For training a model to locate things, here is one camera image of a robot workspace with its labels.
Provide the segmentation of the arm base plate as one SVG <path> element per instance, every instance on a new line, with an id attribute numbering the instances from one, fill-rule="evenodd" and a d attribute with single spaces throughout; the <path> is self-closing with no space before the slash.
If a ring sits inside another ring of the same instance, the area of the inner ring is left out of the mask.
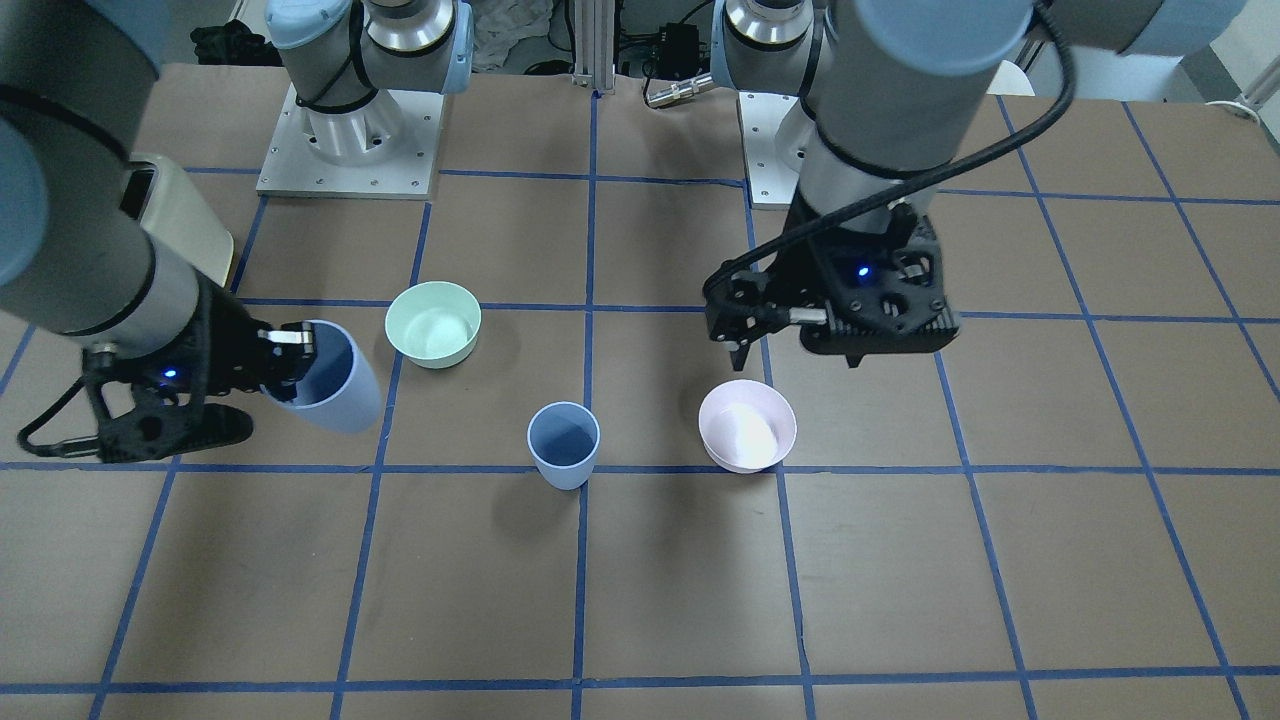
<path id="1" fill-rule="evenodd" d="M 739 94 L 742 156 L 751 206 L 785 210 L 791 204 L 813 122 L 795 96 Z"/>
<path id="2" fill-rule="evenodd" d="M 256 190 L 296 199 L 428 201 L 445 96 L 383 90 L 346 114 L 302 108 L 289 87 Z"/>

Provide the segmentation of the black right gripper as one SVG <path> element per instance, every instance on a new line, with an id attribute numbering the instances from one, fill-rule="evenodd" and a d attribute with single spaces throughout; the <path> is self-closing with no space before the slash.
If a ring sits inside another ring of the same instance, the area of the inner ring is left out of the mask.
<path id="1" fill-rule="evenodd" d="M 241 391 L 283 404 L 298 396 L 298 384 L 317 356 L 315 324 L 293 322 L 275 328 L 252 316 L 229 291 L 207 275 L 196 275 L 198 301 L 192 316 L 196 350 L 187 391 L 188 413 L 201 413 L 209 397 Z"/>

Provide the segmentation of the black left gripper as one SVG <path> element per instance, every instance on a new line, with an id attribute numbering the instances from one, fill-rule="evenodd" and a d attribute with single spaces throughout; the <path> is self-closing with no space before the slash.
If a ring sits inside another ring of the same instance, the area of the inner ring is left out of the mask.
<path id="1" fill-rule="evenodd" d="M 744 372 L 754 343 L 797 328 L 810 354 L 933 354 L 960 333 L 945 295 L 941 243 L 931 219 L 911 205 L 890 209 L 884 231 L 841 225 L 773 252 L 722 264 L 703 286 L 710 341 Z"/>

